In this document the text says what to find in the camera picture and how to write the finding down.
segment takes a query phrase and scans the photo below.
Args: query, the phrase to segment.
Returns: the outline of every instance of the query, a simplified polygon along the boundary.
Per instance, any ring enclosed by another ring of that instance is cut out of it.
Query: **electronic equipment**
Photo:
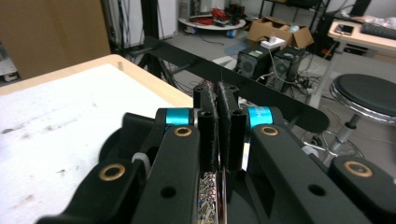
[[[338,25],[335,27],[335,32],[341,35],[352,35],[354,27],[348,25]]]
[[[239,51],[238,61],[234,71],[244,77],[256,80],[259,76],[268,74],[271,67],[269,50],[261,46],[254,46]]]
[[[391,29],[376,24],[371,24],[371,23],[362,24],[361,33],[366,35],[376,35],[379,37],[396,40],[396,29]]]
[[[371,0],[356,0],[355,5],[349,12],[350,17],[363,16],[367,7],[370,5]]]
[[[230,4],[228,12],[236,18],[243,18],[245,15],[245,7],[240,4]]]
[[[295,81],[304,53],[304,49],[293,46],[287,46],[276,53],[274,64],[270,69],[273,74],[265,80],[265,86],[276,91],[285,92],[290,82]]]

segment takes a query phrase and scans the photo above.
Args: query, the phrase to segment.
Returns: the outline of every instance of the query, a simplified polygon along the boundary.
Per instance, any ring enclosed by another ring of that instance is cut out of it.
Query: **screw hole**
[[[311,193],[313,193],[317,196],[326,195],[326,191],[318,185],[310,185],[310,186],[308,186],[308,189],[309,189],[309,191],[311,191]]]
[[[173,198],[176,195],[176,189],[173,187],[165,187],[161,190],[161,196],[163,198]]]

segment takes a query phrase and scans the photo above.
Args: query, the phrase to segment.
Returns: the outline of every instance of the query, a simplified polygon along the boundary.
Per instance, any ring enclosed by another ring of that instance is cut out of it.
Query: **cardboard box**
[[[0,38],[22,79],[110,54],[97,0],[2,0]]]
[[[300,30],[294,33],[289,31],[291,22],[282,21],[273,17],[259,19],[251,24],[247,39],[260,42],[271,35],[286,41],[285,46],[294,46],[305,49],[314,43],[314,38],[306,26],[299,25]]]

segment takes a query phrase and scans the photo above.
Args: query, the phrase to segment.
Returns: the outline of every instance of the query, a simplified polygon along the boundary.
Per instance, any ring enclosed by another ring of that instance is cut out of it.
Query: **black device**
[[[349,12],[350,17],[363,16],[371,0],[356,0],[355,5]]]
[[[249,47],[238,53],[238,61],[234,71],[243,77],[256,80],[261,75],[268,74],[271,67],[269,49],[261,46]]]
[[[277,52],[274,55],[274,64],[270,69],[273,74],[267,78],[265,86],[276,91],[285,92],[290,83],[295,81],[304,53],[304,49],[294,46],[287,46]]]
[[[338,25],[335,27],[335,32],[341,35],[352,35],[353,29],[355,27],[353,26],[348,26],[348,25]]]
[[[324,13],[318,22],[317,30],[313,33],[314,44],[307,47],[307,50],[311,53],[315,53],[319,57],[325,57],[330,60],[334,54],[334,50],[338,47],[339,43],[335,43],[335,47],[330,51],[334,40],[327,36],[330,27],[332,26],[332,21],[334,20],[335,12]]]
[[[371,23],[362,24],[361,33],[396,40],[396,29],[391,29],[376,24],[371,24]]]

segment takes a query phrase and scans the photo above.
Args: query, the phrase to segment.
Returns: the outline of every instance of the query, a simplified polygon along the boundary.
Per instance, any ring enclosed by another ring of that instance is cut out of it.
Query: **small electronic device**
[[[275,54],[279,47],[271,49]],[[269,49],[261,46],[251,46],[238,53],[238,61],[234,71],[244,77],[256,80],[259,76],[267,74],[271,67]]]
[[[338,25],[334,31],[341,35],[352,35],[353,29],[353,26]]]

